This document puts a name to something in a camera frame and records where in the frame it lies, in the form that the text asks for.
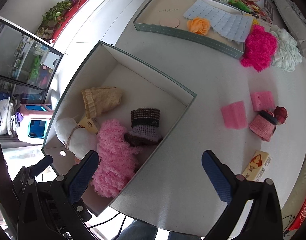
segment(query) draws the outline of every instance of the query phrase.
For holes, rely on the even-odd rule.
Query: red package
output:
[[[295,220],[293,221],[291,226],[288,228],[288,230],[292,231],[292,230],[298,229],[302,225],[305,218],[306,218],[306,198],[303,203],[303,206],[301,207],[300,212],[297,214]]]

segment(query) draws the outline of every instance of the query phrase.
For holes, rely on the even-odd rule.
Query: beige sock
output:
[[[123,91],[116,87],[98,87],[82,90],[87,119],[112,110],[121,102]]]

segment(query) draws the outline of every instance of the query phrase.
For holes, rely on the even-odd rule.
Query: open cardboard box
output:
[[[65,117],[74,118],[76,122],[79,122],[85,115],[81,90],[100,86],[121,88],[123,96],[119,106],[97,118],[99,126],[103,121],[115,118],[130,130],[132,110],[140,107],[155,107],[161,110],[159,132],[164,138],[161,143],[167,139],[167,135],[172,132],[196,96],[195,93],[156,68],[99,41],[83,61],[62,95],[45,136],[42,151],[45,155],[53,157],[53,169],[57,174],[66,174],[75,163],[74,154],[66,150],[58,140],[54,123]],[[137,156],[140,164],[149,163],[149,157],[159,149],[159,145],[144,147],[144,152]],[[61,150],[66,152],[66,156],[60,155]],[[99,196],[91,185],[84,192],[82,199],[96,216],[100,215],[113,201],[113,198]]]
[[[217,49],[234,58],[240,58],[244,54],[244,43],[239,44],[235,41],[230,41],[211,28],[207,35],[200,35],[191,33],[188,30],[188,19],[183,17],[183,14],[196,2],[197,0],[145,0],[145,6],[136,12],[136,18],[133,21],[135,28],[138,31],[154,32],[165,35],[194,41],[213,49]],[[242,11],[224,4],[216,0],[202,0],[210,5],[224,10],[231,14],[242,14]],[[178,18],[180,25],[177,28],[171,28],[160,25],[160,19],[163,18]]]

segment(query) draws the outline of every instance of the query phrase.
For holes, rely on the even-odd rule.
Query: green plant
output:
[[[41,26],[48,26],[51,22],[54,24],[58,23],[58,27],[61,26],[61,23],[66,20],[64,18],[64,14],[68,9],[72,6],[72,2],[70,0],[64,0],[62,2],[58,2],[54,5],[45,15],[42,16],[43,22]]]

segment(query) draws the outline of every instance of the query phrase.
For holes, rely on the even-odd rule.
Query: purple cloth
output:
[[[16,112],[16,118],[18,122],[22,122],[23,121],[23,116],[20,112]]]

